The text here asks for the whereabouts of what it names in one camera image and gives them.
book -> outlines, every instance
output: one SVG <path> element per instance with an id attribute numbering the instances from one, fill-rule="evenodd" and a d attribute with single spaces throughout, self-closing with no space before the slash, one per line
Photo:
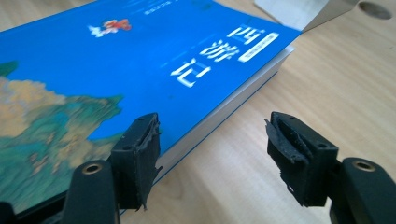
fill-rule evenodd
<path id="1" fill-rule="evenodd" d="M 157 112 L 159 178 L 273 76 L 299 31 L 210 0 L 102 0 L 0 33 L 0 201 L 17 213 Z"/>

screw hole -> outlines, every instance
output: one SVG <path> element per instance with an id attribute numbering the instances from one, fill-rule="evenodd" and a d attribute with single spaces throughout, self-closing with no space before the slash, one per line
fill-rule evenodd
<path id="1" fill-rule="evenodd" d="M 319 144 L 318 144 L 318 147 L 327 147 L 327 145 L 326 145 L 326 144 L 323 144 L 323 143 L 319 143 Z"/>
<path id="2" fill-rule="evenodd" d="M 360 2 L 359 8 L 367 15 L 380 20 L 392 18 L 392 14 L 386 8 L 372 2 Z"/>
<path id="3" fill-rule="evenodd" d="M 365 161 L 354 161 L 353 165 L 356 168 L 366 171 L 366 172 L 374 172 L 375 171 L 375 167 L 372 164 L 365 162 Z"/>
<path id="4" fill-rule="evenodd" d="M 93 163 L 93 164 L 89 164 L 87 166 L 85 166 L 82 169 L 82 173 L 84 175 L 93 175 L 98 173 L 100 170 L 102 170 L 102 165 L 98 164 L 98 163 Z"/>

wooden table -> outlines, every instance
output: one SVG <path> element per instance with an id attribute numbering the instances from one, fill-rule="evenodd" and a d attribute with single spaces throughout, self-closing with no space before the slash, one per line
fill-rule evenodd
<path id="1" fill-rule="evenodd" d="M 88 0 L 0 2 L 5 30 Z M 268 18 L 252 0 L 221 0 Z M 374 0 L 396 14 L 391 0 Z M 302 34 L 278 74 L 154 186 L 148 211 L 122 223 L 330 223 L 329 205 L 301 207 L 266 153 L 264 119 L 291 114 L 340 147 L 396 179 L 396 19 L 358 7 Z"/>

map illustration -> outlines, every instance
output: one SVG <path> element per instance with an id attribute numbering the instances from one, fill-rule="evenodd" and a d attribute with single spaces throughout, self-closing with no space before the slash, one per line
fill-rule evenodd
<path id="1" fill-rule="evenodd" d="M 16 69 L 17 62 L 0 64 L 0 194 L 22 211 L 66 190 L 83 162 L 109 156 L 121 133 L 88 136 L 120 113 L 122 97 L 58 95 L 40 82 L 7 79 Z"/>

